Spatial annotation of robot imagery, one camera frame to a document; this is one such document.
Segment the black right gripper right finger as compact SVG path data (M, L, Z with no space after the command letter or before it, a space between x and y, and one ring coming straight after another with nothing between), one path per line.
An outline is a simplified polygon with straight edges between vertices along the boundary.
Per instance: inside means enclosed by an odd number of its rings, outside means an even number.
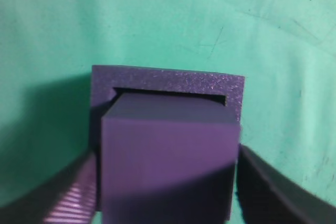
M245 145L239 147L236 185L245 223L335 223L335 206L292 182Z

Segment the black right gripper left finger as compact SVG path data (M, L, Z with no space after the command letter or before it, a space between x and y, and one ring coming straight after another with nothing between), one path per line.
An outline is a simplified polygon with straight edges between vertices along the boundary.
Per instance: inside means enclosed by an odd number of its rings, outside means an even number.
M86 151L29 193L1 207L1 223L92 223L96 155Z

